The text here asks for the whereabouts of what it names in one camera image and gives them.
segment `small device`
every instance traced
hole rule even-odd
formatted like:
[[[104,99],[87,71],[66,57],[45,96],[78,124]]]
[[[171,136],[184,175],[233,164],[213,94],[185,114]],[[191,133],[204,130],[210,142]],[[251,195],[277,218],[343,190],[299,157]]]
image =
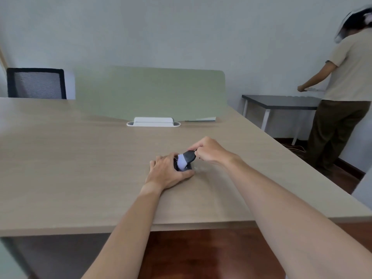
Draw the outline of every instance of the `small device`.
[[[192,169],[191,163],[196,159],[195,151],[187,151],[174,158],[174,168],[177,171],[186,171]]]

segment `mesh chair back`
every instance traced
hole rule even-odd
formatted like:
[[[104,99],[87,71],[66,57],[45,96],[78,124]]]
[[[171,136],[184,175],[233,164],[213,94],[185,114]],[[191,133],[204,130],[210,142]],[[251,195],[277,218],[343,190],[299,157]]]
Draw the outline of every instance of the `mesh chair back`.
[[[63,70],[52,68],[8,68],[10,98],[66,99]]]

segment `white divider clamp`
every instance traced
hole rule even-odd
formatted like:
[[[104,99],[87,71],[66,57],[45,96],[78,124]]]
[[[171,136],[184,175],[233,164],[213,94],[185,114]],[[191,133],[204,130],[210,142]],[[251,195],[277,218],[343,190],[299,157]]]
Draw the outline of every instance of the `white divider clamp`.
[[[171,117],[135,117],[134,121],[129,121],[127,126],[142,127],[178,127],[181,123],[174,122]]]

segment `table top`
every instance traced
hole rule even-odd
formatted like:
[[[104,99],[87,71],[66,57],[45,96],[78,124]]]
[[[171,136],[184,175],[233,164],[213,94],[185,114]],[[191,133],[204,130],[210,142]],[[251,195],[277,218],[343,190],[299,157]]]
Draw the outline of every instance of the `table top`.
[[[156,155],[208,135],[334,221],[372,211],[247,119],[227,108],[215,122],[128,127],[89,116],[71,100],[0,98],[0,236],[111,232]],[[163,193],[152,230],[254,225],[226,173],[201,160],[196,175]]]
[[[316,110],[320,103],[315,97],[242,95],[242,98],[273,110]]]

